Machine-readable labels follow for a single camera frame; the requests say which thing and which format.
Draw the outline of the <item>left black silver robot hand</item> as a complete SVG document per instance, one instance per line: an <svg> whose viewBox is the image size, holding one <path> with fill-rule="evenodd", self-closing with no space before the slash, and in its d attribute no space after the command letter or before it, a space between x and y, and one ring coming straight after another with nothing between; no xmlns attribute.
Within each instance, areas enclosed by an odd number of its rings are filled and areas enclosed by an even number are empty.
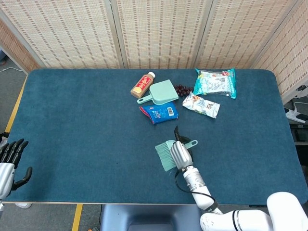
<svg viewBox="0 0 308 231"><path fill-rule="evenodd" d="M0 148L0 201L3 202L11 191L16 191L27 184L32 176L32 167L28 167L25 176L15 181L15 172L20 163L22 153L29 144L29 141L19 139L7 143Z"/></svg>

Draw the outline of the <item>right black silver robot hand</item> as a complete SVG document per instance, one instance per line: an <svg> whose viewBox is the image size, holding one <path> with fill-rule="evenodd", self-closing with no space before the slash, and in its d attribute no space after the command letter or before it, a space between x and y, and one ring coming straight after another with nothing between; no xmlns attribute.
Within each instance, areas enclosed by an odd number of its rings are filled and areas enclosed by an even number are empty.
<svg viewBox="0 0 308 231"><path fill-rule="evenodd" d="M191 139L180 135L178 126L176 126L174 129L174 135L176 141L172 144L170 153L177 169L181 172L185 172L187 167L193 165L193 158L188 148L185 147L185 145L188 144Z"/></svg>

